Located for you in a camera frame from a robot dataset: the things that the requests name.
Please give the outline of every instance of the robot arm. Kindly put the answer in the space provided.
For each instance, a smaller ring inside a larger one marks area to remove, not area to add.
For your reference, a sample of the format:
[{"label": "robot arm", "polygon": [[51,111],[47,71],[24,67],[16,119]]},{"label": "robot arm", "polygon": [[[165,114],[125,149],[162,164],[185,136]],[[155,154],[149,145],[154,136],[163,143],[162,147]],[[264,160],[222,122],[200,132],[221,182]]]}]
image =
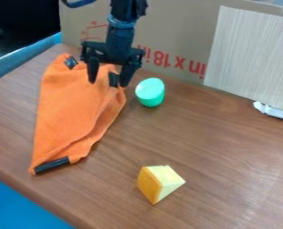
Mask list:
[{"label": "robot arm", "polygon": [[79,8],[81,6],[84,6],[86,4],[91,4],[93,2],[95,2],[96,0],[80,0],[74,3],[68,3],[67,0],[61,0],[62,3],[64,3],[66,6],[68,6],[69,8]]},{"label": "robot arm", "polygon": [[[85,2],[90,1],[93,2],[93,0],[81,0],[77,3],[84,2],[82,5],[85,5]],[[115,79],[119,81],[121,87],[126,87],[135,71],[142,67],[144,51],[132,48],[132,43],[134,25],[141,16],[145,15],[147,7],[147,0],[111,0],[111,14],[107,17],[109,26],[106,43],[92,41],[81,43],[81,59],[88,66],[90,83],[96,81],[100,63],[123,66],[119,75],[109,74],[114,81]]]}]

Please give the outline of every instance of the orange towel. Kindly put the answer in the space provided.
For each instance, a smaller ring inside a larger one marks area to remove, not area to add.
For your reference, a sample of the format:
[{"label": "orange towel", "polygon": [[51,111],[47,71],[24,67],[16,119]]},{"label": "orange towel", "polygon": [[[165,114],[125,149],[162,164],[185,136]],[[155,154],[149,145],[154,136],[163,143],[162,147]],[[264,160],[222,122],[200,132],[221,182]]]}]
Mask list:
[{"label": "orange towel", "polygon": [[89,83],[86,64],[72,70],[60,55],[48,66],[40,85],[33,157],[29,172],[39,165],[66,157],[75,163],[90,153],[125,104],[123,88],[109,86],[114,65],[100,66],[98,78]]}]

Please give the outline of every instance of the wooden table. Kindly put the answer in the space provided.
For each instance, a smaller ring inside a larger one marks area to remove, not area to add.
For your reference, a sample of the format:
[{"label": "wooden table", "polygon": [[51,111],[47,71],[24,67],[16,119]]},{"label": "wooden table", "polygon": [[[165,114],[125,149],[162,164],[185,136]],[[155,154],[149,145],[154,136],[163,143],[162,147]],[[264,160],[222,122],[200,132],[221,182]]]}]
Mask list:
[{"label": "wooden table", "polygon": [[[80,163],[30,176],[39,81],[63,45],[0,79],[0,180],[77,228],[283,229],[283,121],[252,102],[161,77],[164,103],[133,96]],[[137,190],[143,165],[171,165],[187,183],[152,206]]]}]

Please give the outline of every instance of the wooden board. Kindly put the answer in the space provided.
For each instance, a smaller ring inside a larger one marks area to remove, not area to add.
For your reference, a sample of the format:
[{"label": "wooden board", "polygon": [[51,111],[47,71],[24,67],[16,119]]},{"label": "wooden board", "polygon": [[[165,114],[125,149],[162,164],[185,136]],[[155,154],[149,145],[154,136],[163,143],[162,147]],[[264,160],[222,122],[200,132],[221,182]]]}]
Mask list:
[{"label": "wooden board", "polygon": [[283,109],[283,17],[222,6],[204,83]]},{"label": "wooden board", "polygon": [[[72,51],[53,47],[0,79],[1,181],[79,229],[283,229],[283,121],[248,99],[150,72],[135,74],[87,158],[31,176],[39,82]],[[134,89],[153,76],[166,97],[149,109]],[[147,165],[170,165],[186,184],[152,206],[137,188]]]}]

